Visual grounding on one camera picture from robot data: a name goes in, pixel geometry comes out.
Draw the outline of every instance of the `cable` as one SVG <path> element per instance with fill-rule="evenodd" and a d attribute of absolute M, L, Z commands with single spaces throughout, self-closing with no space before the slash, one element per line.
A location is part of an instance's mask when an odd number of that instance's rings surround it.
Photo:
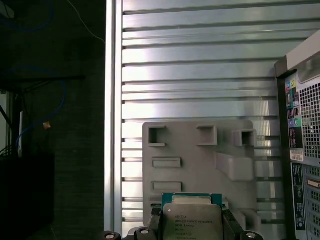
<path fill-rule="evenodd" d="M 5 13 L 6 13 L 6 15 L 8 16 L 8 19 L 12 19 L 12 18 L 9 16 L 9 12 L 8 12 L 7 5 L 6 5 L 4 2 L 2 2 L 2 4 L 4 5 Z"/>
<path fill-rule="evenodd" d="M 8 21 L 8 20 L 0 19 L 0 23 L 7 24 L 10 28 L 15 29 L 20 32 L 34 32 L 34 31 L 44 29 L 52 22 L 52 20 L 54 19 L 54 15 L 55 15 L 54 8 L 50 4 L 49 0 L 44 0 L 44 1 L 46 2 L 47 6 L 50 10 L 50 17 L 49 17 L 48 21 L 45 22 L 44 24 L 42 24 L 38 27 L 34 27 L 34 28 L 24 28 L 24 27 L 17 26 L 14 22 Z"/>
<path fill-rule="evenodd" d="M 69 0 L 67 0 L 67 2 L 71 5 L 71 7 L 73 7 L 73 9 L 75 10 L 76 14 L 78 15 L 80 21 L 83 23 L 83 25 L 84 25 L 85 28 L 88 30 L 88 32 L 89 32 L 92 36 L 94 36 L 96 39 L 99 39 L 99 40 L 101 40 L 104 44 L 106 44 L 105 40 L 103 40 L 101 37 L 98 37 L 98 36 L 94 35 L 94 34 L 92 33 L 92 31 L 90 31 L 90 29 L 87 27 L 87 25 L 85 24 L 85 22 L 82 20 L 82 18 L 81 18 L 81 16 L 80 16 L 80 13 L 79 13 L 78 10 L 76 9 L 76 7 L 75 7 Z"/>
<path fill-rule="evenodd" d="M 7 154 L 10 154 L 10 152 L 13 150 L 13 146 L 12 145 L 8 145 L 6 146 L 4 149 L 2 149 L 0 151 L 0 156 L 6 156 Z"/>
<path fill-rule="evenodd" d="M 42 73 L 47 73 L 53 77 L 57 77 L 57 74 L 55 74 L 53 71 L 50 71 L 50 70 L 46 70 L 46 69 L 43 69 L 43 68 L 39 68 L 39 67 L 34 67 L 34 66 L 22 66 L 22 67 L 14 67 L 14 68 L 11 68 L 5 72 L 3 72 L 2 74 L 9 74 L 9 73 L 12 73 L 16 70 L 21 70 L 21 69 L 27 69 L 27 70 L 35 70 L 35 71 L 38 71 L 38 72 L 42 72 Z M 62 100 L 61 100 L 61 103 L 60 105 L 58 106 L 58 108 L 56 110 L 54 110 L 52 113 L 48 114 L 47 116 L 45 116 L 44 118 L 38 120 L 38 121 L 35 121 L 34 123 L 32 123 L 30 126 L 26 127 L 22 132 L 21 134 L 17 137 L 16 141 L 15 141 L 15 146 L 16 148 L 19 147 L 19 139 L 27 132 L 29 131 L 30 129 L 34 128 L 35 126 L 39 125 L 39 124 L 43 124 L 44 122 L 46 122 L 48 119 L 52 118 L 53 116 L 55 116 L 60 110 L 61 108 L 63 107 L 63 105 L 65 104 L 65 101 L 66 101 L 66 96 L 67 96 L 67 88 L 66 88 L 66 84 L 64 81 L 60 80 L 60 83 L 61 83 L 61 86 L 63 88 L 63 97 L 62 97 Z"/>

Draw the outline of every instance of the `corrugated metal panel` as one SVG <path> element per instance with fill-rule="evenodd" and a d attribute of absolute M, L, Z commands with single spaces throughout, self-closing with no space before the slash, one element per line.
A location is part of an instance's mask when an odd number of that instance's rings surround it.
<path fill-rule="evenodd" d="M 273 65 L 320 29 L 317 3 L 123 0 L 122 154 L 115 159 L 123 182 L 115 192 L 124 199 L 124 222 L 115 222 L 115 230 L 122 227 L 125 236 L 142 226 L 144 122 L 248 119 L 258 134 L 262 234 L 285 238 Z"/>

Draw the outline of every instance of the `ventilation grille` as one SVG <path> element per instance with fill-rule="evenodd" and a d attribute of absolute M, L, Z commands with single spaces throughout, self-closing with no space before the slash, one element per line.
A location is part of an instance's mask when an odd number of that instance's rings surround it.
<path fill-rule="evenodd" d="M 303 168 L 308 239 L 320 240 L 320 189 L 307 185 L 308 180 L 320 181 L 320 167 L 304 166 Z"/>
<path fill-rule="evenodd" d="M 320 157 L 320 83 L 300 91 L 304 155 Z"/>
<path fill-rule="evenodd" d="M 320 168 L 318 167 L 308 167 L 308 174 L 315 177 L 320 177 Z"/>

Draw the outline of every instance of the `blue cable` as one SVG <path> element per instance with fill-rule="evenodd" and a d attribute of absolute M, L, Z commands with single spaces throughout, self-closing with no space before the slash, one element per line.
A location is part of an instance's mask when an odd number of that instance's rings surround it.
<path fill-rule="evenodd" d="M 50 18 L 44 24 L 42 24 L 38 27 L 35 27 L 35 28 L 24 28 L 24 27 L 17 26 L 14 22 L 8 21 L 8 20 L 0 19 L 0 23 L 7 24 L 10 28 L 16 29 L 17 31 L 20 31 L 20 32 L 34 32 L 34 31 L 44 29 L 52 22 L 52 20 L 54 19 L 54 15 L 55 15 L 54 8 L 50 4 L 49 0 L 44 0 L 44 1 L 46 2 L 46 4 L 48 5 L 48 8 L 50 10 Z"/>
<path fill-rule="evenodd" d="M 11 68 L 5 72 L 2 72 L 2 74 L 9 74 L 9 73 L 12 73 L 16 70 L 20 70 L 20 69 L 27 69 L 27 70 L 35 70 L 35 71 L 38 71 L 38 72 L 43 72 L 43 73 L 47 73 L 53 77 L 57 77 L 57 74 L 55 74 L 53 71 L 50 71 L 50 70 L 46 70 L 46 69 L 43 69 L 43 68 L 39 68 L 39 67 L 34 67 L 34 66 L 22 66 L 22 67 L 14 67 L 14 68 Z M 30 129 L 34 128 L 35 126 L 39 125 L 39 124 L 43 124 L 45 121 L 47 121 L 48 119 L 54 117 L 60 110 L 61 108 L 63 107 L 63 105 L 65 104 L 65 101 L 66 101 L 66 96 L 67 96 L 67 88 L 66 88 L 66 84 L 64 81 L 60 80 L 60 83 L 61 83 L 61 86 L 63 88 L 63 97 L 62 97 L 62 101 L 59 105 L 59 107 L 54 110 L 52 113 L 48 114 L 47 116 L 45 116 L 44 118 L 32 123 L 30 126 L 26 127 L 22 132 L 21 134 L 17 137 L 16 141 L 15 141 L 15 146 L 16 148 L 19 147 L 19 139 L 27 132 L 29 131 Z"/>

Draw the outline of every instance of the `case sticker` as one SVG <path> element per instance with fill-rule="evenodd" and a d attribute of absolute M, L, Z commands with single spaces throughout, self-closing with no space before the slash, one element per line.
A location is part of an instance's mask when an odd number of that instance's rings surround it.
<path fill-rule="evenodd" d="M 304 161 L 304 144 L 302 131 L 302 117 L 300 109 L 299 92 L 297 91 L 297 79 L 285 81 L 286 111 L 290 141 L 290 159 Z"/>
<path fill-rule="evenodd" d="M 292 163 L 292 185 L 294 196 L 295 229 L 297 231 L 305 231 L 306 218 L 304 204 L 303 175 L 302 165 L 299 163 Z"/>

